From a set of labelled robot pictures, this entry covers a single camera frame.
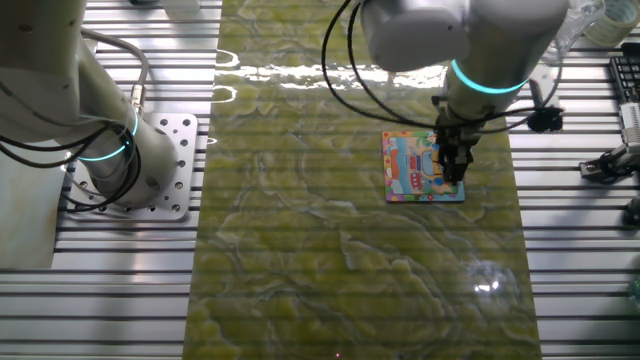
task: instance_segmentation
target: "cartoon bus illustration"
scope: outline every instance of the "cartoon bus illustration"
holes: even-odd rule
[[[435,137],[391,139],[387,175],[392,179],[394,193],[443,195],[457,192],[455,186],[444,182],[438,164],[438,146],[434,142]]]

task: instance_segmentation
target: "robotic arm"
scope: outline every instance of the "robotic arm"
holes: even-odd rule
[[[480,140],[485,123],[452,125],[505,111],[534,72],[568,10],[568,2],[558,0],[361,2],[370,56],[384,70],[411,71],[453,60],[446,76],[446,107],[436,122],[441,128],[437,130],[440,164],[449,182],[461,181],[473,162],[471,148]]]
[[[1,141],[28,146],[53,139],[81,152],[78,159],[105,198],[120,209],[141,208],[172,180],[176,149],[144,121],[142,86],[129,102],[82,41],[86,2],[0,2]],[[100,132],[105,122],[109,130]],[[97,135],[82,143],[91,134]]]

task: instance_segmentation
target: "white robotic arm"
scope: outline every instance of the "white robotic arm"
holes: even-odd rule
[[[505,111],[527,82],[568,10],[566,0],[363,0],[371,58],[387,71],[453,60],[447,105],[438,118],[445,180],[458,182],[473,161],[484,122]]]

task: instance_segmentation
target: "black clamp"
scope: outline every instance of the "black clamp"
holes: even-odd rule
[[[537,108],[531,115],[527,117],[527,125],[529,129],[535,133],[544,133],[547,131],[560,131],[564,126],[564,119],[562,114],[563,109],[556,107],[545,107],[544,100],[542,99],[542,91],[540,85],[533,81],[529,81],[531,88],[531,95],[533,96],[533,103]]]

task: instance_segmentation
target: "mounting plate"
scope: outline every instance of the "mounting plate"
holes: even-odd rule
[[[112,204],[106,209],[93,210],[85,213],[70,213],[76,221],[83,222],[180,222],[187,217],[191,200],[191,179],[198,136],[198,119],[191,114],[150,113],[145,114],[147,123],[164,131],[173,141],[178,152],[176,174],[160,195],[151,200],[142,209],[126,211],[120,206]],[[76,162],[73,178],[79,184],[86,185],[87,190],[96,191],[89,173],[84,165]],[[70,196],[87,204],[98,204],[103,197],[92,196],[87,192],[72,186]]]

